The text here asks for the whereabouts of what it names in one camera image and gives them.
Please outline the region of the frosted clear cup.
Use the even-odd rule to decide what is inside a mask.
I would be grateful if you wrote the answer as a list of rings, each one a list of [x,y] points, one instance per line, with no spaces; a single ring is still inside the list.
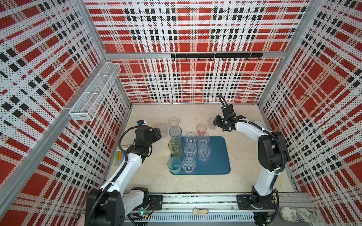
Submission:
[[[163,138],[163,139],[167,138],[167,135],[168,135],[168,127],[167,127],[167,125],[164,124],[164,123],[159,123],[159,124],[157,125],[157,127],[160,129],[162,138]]]

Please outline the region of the blue textured plastic cup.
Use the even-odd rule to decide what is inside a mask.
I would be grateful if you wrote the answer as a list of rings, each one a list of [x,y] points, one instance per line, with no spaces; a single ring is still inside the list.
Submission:
[[[173,126],[169,130],[169,135],[171,139],[177,138],[179,140],[182,140],[182,129],[179,126]]]

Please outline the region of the yellow plastic cup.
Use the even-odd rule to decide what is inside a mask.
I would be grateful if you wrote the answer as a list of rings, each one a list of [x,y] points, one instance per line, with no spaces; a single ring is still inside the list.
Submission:
[[[168,147],[173,156],[181,158],[183,155],[183,143],[178,138],[173,138],[169,141]]]

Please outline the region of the pink plastic cup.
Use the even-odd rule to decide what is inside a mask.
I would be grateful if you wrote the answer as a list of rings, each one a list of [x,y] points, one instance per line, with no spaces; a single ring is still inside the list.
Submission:
[[[203,136],[206,133],[207,126],[205,124],[201,123],[201,124],[197,125],[196,129],[197,129],[197,134],[200,137],[200,136]]]

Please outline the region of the green textured plastic cup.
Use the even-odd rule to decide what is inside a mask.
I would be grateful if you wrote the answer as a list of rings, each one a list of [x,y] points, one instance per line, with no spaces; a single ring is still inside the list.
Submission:
[[[182,170],[182,161],[179,157],[171,157],[167,162],[167,167],[172,174],[179,174]]]

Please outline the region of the clear faceted cup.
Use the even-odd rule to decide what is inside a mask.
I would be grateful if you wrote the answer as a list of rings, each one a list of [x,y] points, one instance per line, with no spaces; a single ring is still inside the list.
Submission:
[[[193,143],[188,143],[184,147],[184,153],[186,157],[195,158],[198,151],[198,147]]]
[[[194,145],[196,145],[197,141],[198,141],[198,136],[193,132],[188,132],[184,136],[184,139],[185,139],[186,144],[194,144]]]

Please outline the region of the clear cup row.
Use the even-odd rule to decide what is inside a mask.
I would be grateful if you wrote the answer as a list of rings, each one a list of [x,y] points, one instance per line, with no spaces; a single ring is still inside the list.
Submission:
[[[192,157],[186,157],[182,161],[182,168],[186,174],[191,174],[196,168],[196,161]]]

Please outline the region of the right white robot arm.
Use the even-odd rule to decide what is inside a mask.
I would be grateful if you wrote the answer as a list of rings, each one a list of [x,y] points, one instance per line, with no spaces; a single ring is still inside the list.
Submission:
[[[257,158],[261,171],[256,184],[252,187],[251,195],[242,198],[242,207],[252,207],[257,210],[271,207],[274,201],[274,187],[279,175],[284,171],[289,152],[282,133],[272,132],[264,127],[247,120],[242,115],[236,115],[232,104],[222,103],[222,116],[218,115],[213,124],[223,131],[241,132],[258,143]]]

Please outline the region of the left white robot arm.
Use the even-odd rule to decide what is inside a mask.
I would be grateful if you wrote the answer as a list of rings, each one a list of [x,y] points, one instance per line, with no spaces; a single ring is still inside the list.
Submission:
[[[135,187],[130,193],[124,191],[134,173],[152,153],[152,145],[162,138],[161,130],[139,120],[137,125],[127,129],[135,130],[135,139],[127,150],[119,146],[124,160],[111,178],[98,189],[92,189],[86,200],[86,226],[121,226],[135,208],[147,207],[150,202],[149,190]]]

